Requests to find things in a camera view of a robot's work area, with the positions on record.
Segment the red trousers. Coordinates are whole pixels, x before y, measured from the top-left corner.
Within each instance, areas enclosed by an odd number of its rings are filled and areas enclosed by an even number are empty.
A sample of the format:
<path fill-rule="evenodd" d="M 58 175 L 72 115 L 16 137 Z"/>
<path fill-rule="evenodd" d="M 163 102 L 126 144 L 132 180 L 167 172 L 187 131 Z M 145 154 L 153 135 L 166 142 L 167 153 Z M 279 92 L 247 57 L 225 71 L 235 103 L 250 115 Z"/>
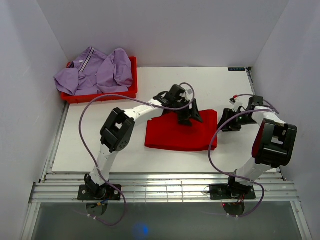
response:
<path fill-rule="evenodd" d="M 218 113 L 213 109 L 199 113 L 203 122 L 191 119 L 191 126 L 179 124 L 178 116 L 173 112 L 149 120 L 144 146 L 180 152 L 207 151 L 218 129 Z"/>

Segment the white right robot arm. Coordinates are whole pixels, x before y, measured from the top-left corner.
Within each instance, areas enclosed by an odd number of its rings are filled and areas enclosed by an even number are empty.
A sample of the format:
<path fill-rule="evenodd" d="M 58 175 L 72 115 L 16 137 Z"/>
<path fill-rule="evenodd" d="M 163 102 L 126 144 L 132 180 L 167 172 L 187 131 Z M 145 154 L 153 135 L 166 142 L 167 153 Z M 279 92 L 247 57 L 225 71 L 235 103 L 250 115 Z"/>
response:
<path fill-rule="evenodd" d="M 298 132 L 295 125 L 278 117 L 278 111 L 262 96 L 250 94 L 247 107 L 239 96 L 230 99 L 232 108 L 225 108 L 217 128 L 222 132 L 238 132 L 244 125 L 259 125 L 252 146 L 251 158 L 228 178 L 226 194 L 232 198 L 253 192 L 254 182 L 265 172 L 287 166 L 292 158 Z"/>

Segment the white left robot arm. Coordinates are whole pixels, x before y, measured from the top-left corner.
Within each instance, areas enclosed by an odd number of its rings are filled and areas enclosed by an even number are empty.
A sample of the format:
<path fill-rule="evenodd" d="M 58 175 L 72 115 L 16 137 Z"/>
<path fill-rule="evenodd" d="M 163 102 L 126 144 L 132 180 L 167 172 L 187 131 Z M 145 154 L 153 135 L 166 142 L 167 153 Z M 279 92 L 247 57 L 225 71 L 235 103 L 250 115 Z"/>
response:
<path fill-rule="evenodd" d="M 100 130 L 99 154 L 93 158 L 93 170 L 84 176 L 80 193 L 87 194 L 90 200 L 115 199 L 114 192 L 121 189 L 109 183 L 109 176 L 118 153 L 128 146 L 135 127 L 168 113 L 176 113 L 178 124 L 184 126 L 192 126 L 191 120 L 203 121 L 193 87 L 184 89 L 181 84 L 174 84 L 148 102 L 140 101 L 139 106 L 114 108 Z"/>

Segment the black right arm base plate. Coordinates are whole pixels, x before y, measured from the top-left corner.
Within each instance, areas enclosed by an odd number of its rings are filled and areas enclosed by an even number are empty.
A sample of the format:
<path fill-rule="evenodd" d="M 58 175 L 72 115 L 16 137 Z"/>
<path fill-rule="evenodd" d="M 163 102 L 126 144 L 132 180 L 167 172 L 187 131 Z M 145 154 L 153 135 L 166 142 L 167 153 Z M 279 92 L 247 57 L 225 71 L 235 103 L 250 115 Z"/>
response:
<path fill-rule="evenodd" d="M 209 185 L 211 200 L 238 200 L 244 197 L 245 200 L 255 200 L 256 194 L 253 186 L 230 186 L 229 184 Z"/>

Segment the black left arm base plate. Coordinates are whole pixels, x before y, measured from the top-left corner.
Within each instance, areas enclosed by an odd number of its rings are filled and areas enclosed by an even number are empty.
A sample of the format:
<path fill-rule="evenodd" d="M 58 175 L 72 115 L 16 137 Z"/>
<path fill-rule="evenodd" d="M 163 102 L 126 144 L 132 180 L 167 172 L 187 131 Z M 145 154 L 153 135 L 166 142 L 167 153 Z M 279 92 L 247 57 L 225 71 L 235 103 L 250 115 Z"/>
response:
<path fill-rule="evenodd" d="M 85 184 L 80 185 L 77 194 L 77 200 L 79 201 L 119 201 L 120 199 L 120 191 L 107 184 L 99 186 L 97 191 L 91 190 Z"/>

